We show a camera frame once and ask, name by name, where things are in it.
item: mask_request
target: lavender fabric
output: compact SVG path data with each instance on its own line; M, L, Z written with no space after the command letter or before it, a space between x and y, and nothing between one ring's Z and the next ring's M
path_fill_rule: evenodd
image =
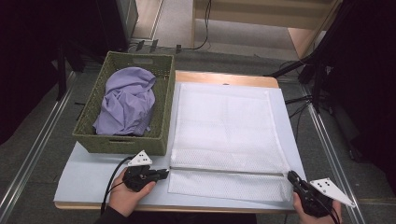
M155 102L151 87L155 76L143 68L115 72L106 83L101 112L93 127L97 134L143 135Z

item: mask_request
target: gray floor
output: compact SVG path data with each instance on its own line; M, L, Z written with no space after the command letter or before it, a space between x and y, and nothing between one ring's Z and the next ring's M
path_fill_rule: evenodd
M174 3L175 1L164 2L162 18L174 18L171 15L172 13L164 13L169 7L171 7L169 10L172 10L171 4ZM188 45L188 38L180 37L188 37L191 34L187 25L190 22L188 20L183 22L185 24L184 28L183 26L175 28L174 24L174 29L171 29L164 26L166 23L169 25L170 22L160 20L155 34L160 39L159 45L166 47L172 47L176 44ZM283 28L261 27L266 29L267 34L271 33L271 35L266 35L266 41L253 43L255 38L250 37L243 46L243 43L237 42L240 36L238 37L236 26L224 26L215 22L210 24L209 29L216 25L219 28L217 33L212 30L209 31L211 47L207 45L206 49L203 48L199 51L184 50L177 54L176 69L261 76L275 72L286 61L296 60L290 38L285 35ZM235 35L229 36L235 36L235 38L225 38L224 36L227 35L222 34L226 32L234 33ZM196 32L196 36L198 42L202 40L203 33ZM135 48L130 48L129 51L134 53ZM139 53L149 53L149 48L143 48ZM174 54L175 51L172 49L157 49L154 53ZM17 200L7 223L92 223L99 216L99 211L60 210L54 206L52 201L59 177L75 144L71 132L82 108L81 105L75 105L75 102L85 103L87 101L99 70L99 64L88 62L84 73L77 74L76 85L64 112L57 121L48 142L46 142L40 159L28 179L21 197ZM302 88L296 81L296 77L297 74L292 72L278 80L285 99L302 96ZM6 192L10 182L19 171L31 146L39 135L46 117L55 105L56 94L57 88L55 87L26 118L11 139L0 146L0 170L2 171L0 173L0 194ZM289 113L295 111L298 106L299 104L288 105ZM347 144L338 129L336 120L326 111L320 113L320 116L332 140L338 159L342 163L348 182L353 188L358 202L360 202L366 223L393 223L396 219L395 195L390 190L384 174L371 163L352 161L348 156ZM291 119L290 123L295 131L297 116ZM308 110L305 110L301 116L297 141L307 178L330 177L333 179L332 169ZM284 223L284 220L284 214L258 215L258 223ZM343 220L344 223L352 223L345 207ZM288 215L287 223L297 223L297 216L294 214Z

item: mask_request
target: mesh cloth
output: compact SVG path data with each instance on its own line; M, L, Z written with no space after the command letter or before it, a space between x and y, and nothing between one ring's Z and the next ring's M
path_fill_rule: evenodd
M290 168L269 94L265 88L181 84L169 192L288 201L284 176Z

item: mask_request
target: green wicker basket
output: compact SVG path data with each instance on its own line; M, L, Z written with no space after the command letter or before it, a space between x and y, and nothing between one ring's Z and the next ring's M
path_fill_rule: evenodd
M108 78L125 67L149 70L156 82L152 88L155 104L150 131L141 137L98 135L92 127L96 121ZM135 154L145 150L149 155L166 154L173 92L175 89L174 58L171 55L140 55L110 51L105 59L90 98L81 113L73 135L91 153Z

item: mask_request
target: hand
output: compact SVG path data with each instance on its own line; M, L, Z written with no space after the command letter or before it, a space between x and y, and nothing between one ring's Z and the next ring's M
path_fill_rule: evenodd
M334 221L330 216L326 217L311 217L308 214L304 212L303 206L301 205L301 200L300 197L296 192L293 192L293 206L294 209L296 210L298 216L300 217L300 224L333 224ZM340 218L340 223L343 223L343 220L341 218L341 204L337 202L336 200L332 201L332 208L334 208L335 212L332 211L334 214L335 218L337 216Z
M127 168L124 168L120 175L114 179L112 187L122 183L122 178L126 170ZM134 192L131 189L128 189L124 184L120 184L111 190L108 206L112 207L123 216L128 217L134 211L137 203L146 195L148 195L154 186L155 182L152 181L143 187L139 192Z

